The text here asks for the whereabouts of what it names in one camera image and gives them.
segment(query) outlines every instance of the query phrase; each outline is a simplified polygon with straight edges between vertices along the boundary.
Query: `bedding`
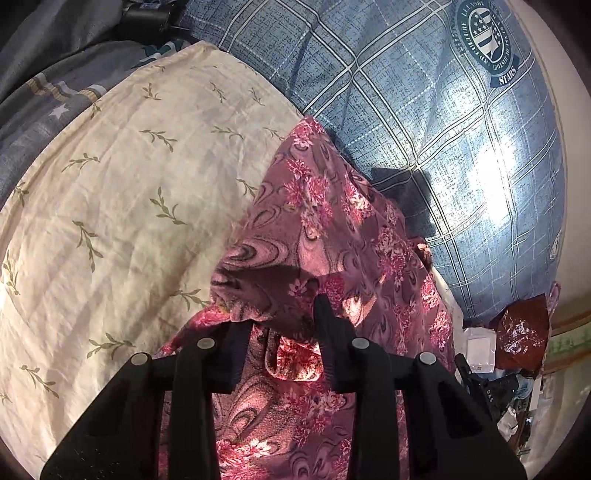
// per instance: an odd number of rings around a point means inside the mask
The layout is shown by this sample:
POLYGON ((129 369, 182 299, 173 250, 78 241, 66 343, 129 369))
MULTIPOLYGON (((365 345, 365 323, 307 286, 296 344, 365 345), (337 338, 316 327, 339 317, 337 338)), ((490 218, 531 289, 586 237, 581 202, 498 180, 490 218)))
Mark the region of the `bedding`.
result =
POLYGON ((171 41, 158 50, 131 41, 108 41, 35 74, 0 103, 0 207, 43 148, 73 119, 139 66, 181 50, 171 41))
POLYGON ((548 294, 560 122, 504 0, 191 0, 180 24, 314 115, 398 201, 468 324, 548 294))
MULTIPOLYGON (((428 271, 428 251, 408 239, 400 210, 345 163, 310 116, 273 156, 241 223, 213 272, 212 304, 163 352, 214 325, 254 320, 240 383, 231 395, 213 396, 222 479, 345 479, 355 395, 331 392, 324 378, 314 298, 325 294, 358 336, 387 352, 432 352, 453 371, 452 318, 428 271)), ((401 478, 408 478, 401 395, 398 401, 392 414, 401 478)), ((162 466, 167 422, 165 414, 162 466)))
POLYGON ((301 118, 206 43, 137 69, 98 105, 0 212, 0 437, 36 478, 129 356, 156 352, 207 305, 228 238, 301 118))

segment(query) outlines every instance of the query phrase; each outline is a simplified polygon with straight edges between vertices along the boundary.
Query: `clutter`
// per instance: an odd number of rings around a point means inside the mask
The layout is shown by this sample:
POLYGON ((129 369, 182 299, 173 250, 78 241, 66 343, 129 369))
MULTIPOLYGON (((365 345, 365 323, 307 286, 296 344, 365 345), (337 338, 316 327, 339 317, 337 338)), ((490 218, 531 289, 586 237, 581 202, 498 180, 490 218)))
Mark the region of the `clutter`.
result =
POLYGON ((517 415, 513 407, 509 407, 503 417, 496 424, 499 429, 499 433, 505 439, 506 442, 517 432, 517 415))
POLYGON ((462 382, 467 387, 470 396, 490 419, 497 423, 515 397, 515 392, 519 387, 516 375, 511 374, 488 381, 470 370, 463 354, 457 354, 455 360, 462 382))
POLYGON ((537 372, 548 343, 550 320, 544 295, 509 306, 496 330, 495 366, 537 372))
POLYGON ((538 408, 538 402, 540 401, 540 393, 542 392, 542 376, 540 375, 534 381, 534 388, 531 392, 530 411, 534 411, 538 408))
POLYGON ((495 370, 496 333, 483 327, 467 328, 466 361, 474 373, 491 373, 495 370))
POLYGON ((517 375, 517 381, 519 382, 519 388, 515 392, 515 398, 524 400, 530 396, 532 390, 534 389, 534 379, 531 377, 517 375))

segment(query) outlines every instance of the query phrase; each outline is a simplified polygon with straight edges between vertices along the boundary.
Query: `circular emblem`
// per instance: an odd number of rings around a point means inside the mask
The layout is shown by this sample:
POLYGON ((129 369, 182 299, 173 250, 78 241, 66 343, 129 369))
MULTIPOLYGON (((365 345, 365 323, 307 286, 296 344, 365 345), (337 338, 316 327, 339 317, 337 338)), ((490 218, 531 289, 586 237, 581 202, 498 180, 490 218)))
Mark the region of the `circular emblem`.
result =
POLYGON ((491 74, 491 87, 510 82, 519 58, 511 51, 500 15, 486 0, 463 0, 456 5, 457 34, 463 47, 491 74))
POLYGON ((550 260, 554 260, 558 255, 558 251, 560 250, 560 239, 562 237, 562 230, 558 232, 556 238, 554 239, 554 243, 552 244, 552 248, 550 249, 550 260))

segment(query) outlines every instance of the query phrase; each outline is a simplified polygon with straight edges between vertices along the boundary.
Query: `black object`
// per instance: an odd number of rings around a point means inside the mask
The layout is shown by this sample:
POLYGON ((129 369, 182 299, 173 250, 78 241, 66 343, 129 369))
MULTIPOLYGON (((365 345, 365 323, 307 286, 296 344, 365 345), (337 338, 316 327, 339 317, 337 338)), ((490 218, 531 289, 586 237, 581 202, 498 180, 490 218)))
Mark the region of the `black object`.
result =
POLYGON ((167 4, 123 1, 121 22, 115 28, 117 40, 133 40, 143 45, 162 45, 170 37, 190 37, 189 30, 176 27, 188 0, 174 0, 167 4))
POLYGON ((466 362, 466 357, 461 353, 456 355, 456 366, 470 396, 496 425, 507 411, 509 403, 519 388, 517 375, 511 374, 496 380, 484 380, 472 373, 468 362, 466 362))
MULTIPOLYGON (((404 396, 412 479, 525 480, 496 425, 432 353, 390 355, 356 338, 326 295, 314 301, 314 321, 332 389, 356 393, 349 480, 399 478, 396 390, 404 396)), ((238 384, 251 329, 252 322, 225 323, 177 355, 136 353, 58 445, 41 480, 155 480, 170 389, 169 479, 219 480, 212 393, 238 384)))

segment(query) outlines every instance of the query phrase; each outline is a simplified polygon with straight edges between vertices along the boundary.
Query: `pillow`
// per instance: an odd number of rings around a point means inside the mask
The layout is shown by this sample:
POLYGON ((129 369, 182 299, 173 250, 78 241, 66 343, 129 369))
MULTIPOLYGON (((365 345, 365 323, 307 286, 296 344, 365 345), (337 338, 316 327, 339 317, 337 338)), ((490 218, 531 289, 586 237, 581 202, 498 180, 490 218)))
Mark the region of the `pillow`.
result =
POLYGON ((180 24, 332 131, 428 240, 468 323, 549 292, 560 127, 504 0, 191 0, 180 24))
POLYGON ((300 119, 205 43, 141 67, 97 105, 0 213, 0 437, 36 477, 121 365, 207 304, 233 225, 300 119))

